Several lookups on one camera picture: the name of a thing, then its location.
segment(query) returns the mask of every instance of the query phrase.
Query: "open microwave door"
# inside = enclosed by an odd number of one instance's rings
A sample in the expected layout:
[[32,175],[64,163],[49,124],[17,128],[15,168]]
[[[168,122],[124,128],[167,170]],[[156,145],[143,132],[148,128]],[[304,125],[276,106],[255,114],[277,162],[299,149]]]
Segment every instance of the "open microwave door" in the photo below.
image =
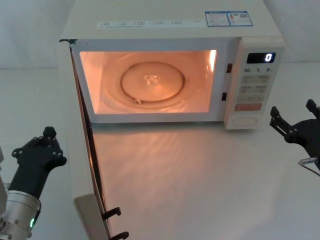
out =
[[106,205],[99,187],[99,170],[94,159],[95,147],[90,144],[90,126],[86,123],[77,71],[74,69],[68,42],[57,45],[57,57],[73,202],[88,238],[106,240],[110,238],[110,232],[108,222],[102,217],[106,212]]

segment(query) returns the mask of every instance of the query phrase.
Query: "white wall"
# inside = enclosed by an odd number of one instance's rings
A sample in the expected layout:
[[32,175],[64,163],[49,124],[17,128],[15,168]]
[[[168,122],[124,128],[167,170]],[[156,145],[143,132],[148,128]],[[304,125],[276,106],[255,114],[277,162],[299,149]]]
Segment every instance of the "white wall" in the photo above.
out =
[[[55,43],[73,2],[1,0],[0,68],[56,67]],[[265,3],[286,41],[283,61],[320,62],[320,1],[265,0]]]

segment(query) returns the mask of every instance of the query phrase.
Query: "red button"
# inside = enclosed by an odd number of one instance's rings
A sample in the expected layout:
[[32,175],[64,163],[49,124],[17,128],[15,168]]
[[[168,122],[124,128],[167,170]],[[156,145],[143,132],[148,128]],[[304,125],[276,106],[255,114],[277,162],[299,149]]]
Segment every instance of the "red button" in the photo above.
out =
[[237,104],[235,105],[235,111],[244,112],[244,111],[260,111],[262,107],[261,103],[248,103],[248,104]]

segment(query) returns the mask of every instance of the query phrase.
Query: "warning sticker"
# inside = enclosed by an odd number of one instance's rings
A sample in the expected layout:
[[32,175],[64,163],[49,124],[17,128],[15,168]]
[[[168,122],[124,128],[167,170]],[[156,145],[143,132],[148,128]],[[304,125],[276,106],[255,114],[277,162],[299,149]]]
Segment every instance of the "warning sticker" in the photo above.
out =
[[247,11],[226,12],[231,27],[252,27],[252,21]]
[[225,11],[206,11],[206,23],[208,27],[229,27],[227,13]]

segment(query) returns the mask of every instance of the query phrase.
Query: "microwave control panel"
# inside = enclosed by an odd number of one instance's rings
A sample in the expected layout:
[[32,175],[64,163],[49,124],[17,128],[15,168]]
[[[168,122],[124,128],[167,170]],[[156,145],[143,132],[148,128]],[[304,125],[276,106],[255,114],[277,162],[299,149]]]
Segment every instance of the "microwave control panel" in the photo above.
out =
[[282,37],[243,37],[224,116],[226,129],[260,125],[284,50]]

